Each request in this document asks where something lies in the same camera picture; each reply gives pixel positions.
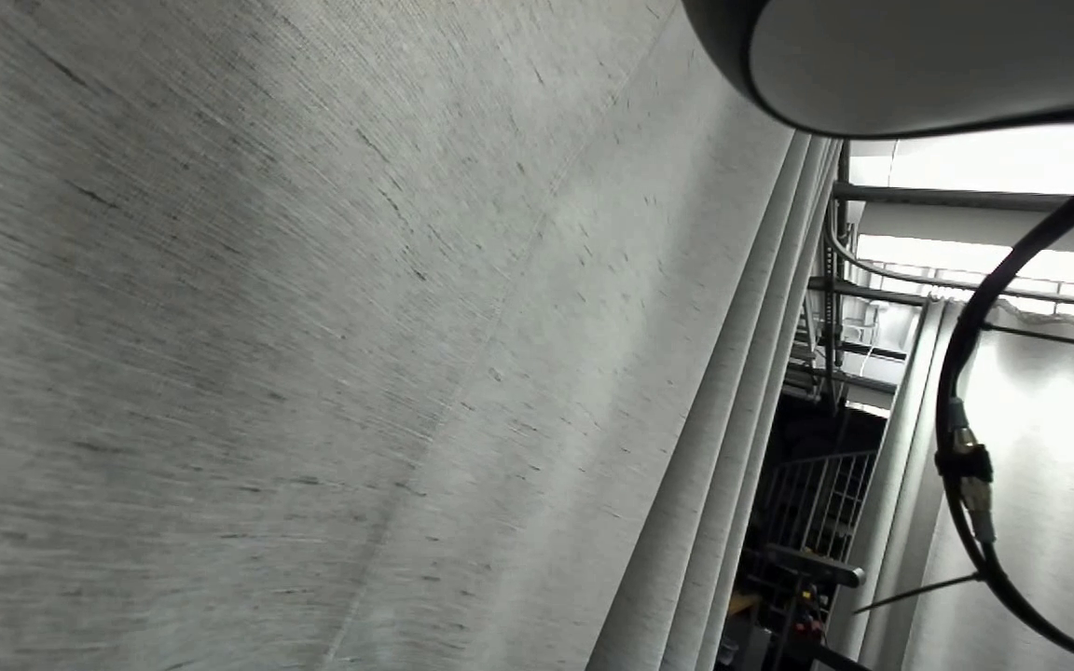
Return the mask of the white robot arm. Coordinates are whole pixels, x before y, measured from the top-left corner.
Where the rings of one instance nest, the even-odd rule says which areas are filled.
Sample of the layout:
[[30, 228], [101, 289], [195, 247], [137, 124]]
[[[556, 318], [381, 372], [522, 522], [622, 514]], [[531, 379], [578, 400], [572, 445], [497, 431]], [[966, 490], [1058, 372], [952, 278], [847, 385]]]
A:
[[757, 107], [828, 136], [1074, 124], [1074, 0], [684, 0]]

